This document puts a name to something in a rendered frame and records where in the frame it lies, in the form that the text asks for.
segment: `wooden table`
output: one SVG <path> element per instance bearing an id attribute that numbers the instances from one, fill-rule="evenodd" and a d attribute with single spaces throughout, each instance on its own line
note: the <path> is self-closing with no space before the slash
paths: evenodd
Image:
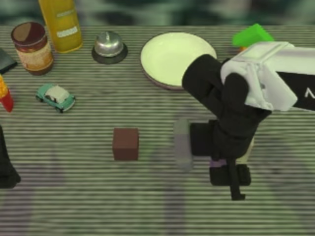
<path id="1" fill-rule="evenodd" d="M 261 124 L 250 159 L 252 185 L 244 202 L 209 183 L 208 160 L 190 174 L 175 167 L 173 122 L 213 117 L 185 92 L 162 90 L 141 72 L 139 54 L 154 35 L 185 31 L 208 40 L 219 59 L 233 55 L 231 37 L 245 27 L 88 27 L 84 47 L 56 55 L 42 77 L 21 65 L 4 75 L 14 96 L 0 111 L 8 152 L 22 177 L 0 191 L 0 236 L 310 236 L 315 234 L 315 115 L 274 113 Z M 266 27 L 278 41 L 315 46 L 315 27 Z M 17 59 L 9 33 L 0 47 Z M 117 31 L 129 55 L 117 65 L 92 60 L 103 30 Z M 68 113 L 35 100 L 36 89 L 58 83 L 77 97 Z M 140 157 L 113 161 L 114 127 L 138 127 Z"/>

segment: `toy car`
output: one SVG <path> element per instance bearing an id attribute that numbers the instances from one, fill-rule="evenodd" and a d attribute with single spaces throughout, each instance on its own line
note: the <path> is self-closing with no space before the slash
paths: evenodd
<path id="1" fill-rule="evenodd" d="M 36 93 L 39 102 L 46 102 L 58 113 L 68 111 L 75 103 L 75 97 L 64 88 L 54 84 L 42 85 Z"/>

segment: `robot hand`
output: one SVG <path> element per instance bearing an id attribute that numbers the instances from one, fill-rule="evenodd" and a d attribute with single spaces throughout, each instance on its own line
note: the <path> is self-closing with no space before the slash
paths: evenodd
<path id="1" fill-rule="evenodd" d="M 188 67 L 182 82 L 183 88 L 217 117 L 210 127 L 213 160 L 243 156 L 258 125 L 271 114 L 245 105 L 247 81 L 231 73 L 223 84 L 221 67 L 222 63 L 211 55 L 202 55 Z"/>

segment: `plate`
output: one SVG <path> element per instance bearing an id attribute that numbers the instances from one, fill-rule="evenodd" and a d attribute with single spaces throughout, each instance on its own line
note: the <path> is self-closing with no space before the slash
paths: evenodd
<path id="1" fill-rule="evenodd" d="M 199 56 L 217 58 L 214 48 L 203 38 L 184 32 L 160 34 L 141 50 L 145 75 L 165 89 L 182 90 L 182 78 L 188 66 Z"/>

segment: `orange object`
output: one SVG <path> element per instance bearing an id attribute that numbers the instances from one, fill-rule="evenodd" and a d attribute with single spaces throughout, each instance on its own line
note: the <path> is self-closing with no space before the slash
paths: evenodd
<path id="1" fill-rule="evenodd" d="M 0 75 L 0 102 L 7 112 L 13 110 L 13 99 L 11 97 L 10 90 L 6 86 L 3 77 Z"/>
<path id="2" fill-rule="evenodd" d="M 36 22 L 16 26 L 11 39 L 23 67 L 33 75 L 43 75 L 53 67 L 51 51 L 45 28 Z"/>
<path id="3" fill-rule="evenodd" d="M 38 0 L 54 48 L 69 53 L 82 47 L 74 0 Z"/>

